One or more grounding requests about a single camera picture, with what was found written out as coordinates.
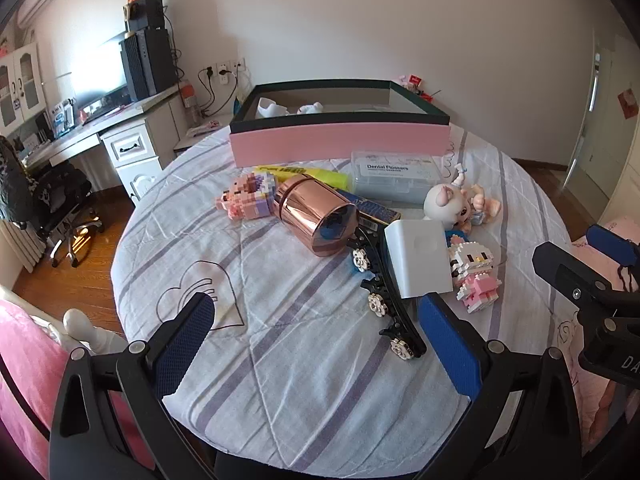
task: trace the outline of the clear plastic container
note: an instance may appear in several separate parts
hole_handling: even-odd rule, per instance
[[[429,190],[442,182],[430,155],[351,153],[351,190],[364,198],[422,205]]]

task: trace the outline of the wall outlet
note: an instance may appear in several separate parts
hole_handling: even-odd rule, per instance
[[[221,85],[228,85],[229,84],[229,74],[225,74],[225,75],[220,75],[220,72],[222,72],[223,70],[229,70],[229,65],[227,63],[219,63],[218,64],[218,76],[220,78],[220,84]]]
[[[232,72],[242,72],[246,70],[246,65],[244,64],[244,57],[239,57],[238,59],[232,59],[229,61],[229,66],[231,67]]]

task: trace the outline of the open box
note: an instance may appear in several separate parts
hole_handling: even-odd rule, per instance
[[[291,115],[256,119],[261,97]],[[296,115],[302,105],[322,103],[321,114]],[[321,79],[258,85],[230,124],[239,168],[324,158],[351,152],[444,155],[449,116],[391,81]]]

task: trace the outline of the cabinet handle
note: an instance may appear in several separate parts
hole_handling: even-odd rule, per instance
[[[135,142],[133,144],[133,146],[129,146],[128,148],[120,148],[120,153],[127,153],[130,152],[131,150],[133,150],[134,148],[139,148],[140,146],[138,145],[137,142]]]

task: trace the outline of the white toy head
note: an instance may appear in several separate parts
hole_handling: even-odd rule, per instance
[[[491,272],[494,268],[494,255],[478,242],[463,242],[449,248],[451,277],[455,285],[473,274]]]
[[[466,191],[456,186],[437,184],[424,199],[425,219],[440,220],[445,231],[453,229],[455,224],[463,224],[470,215]]]

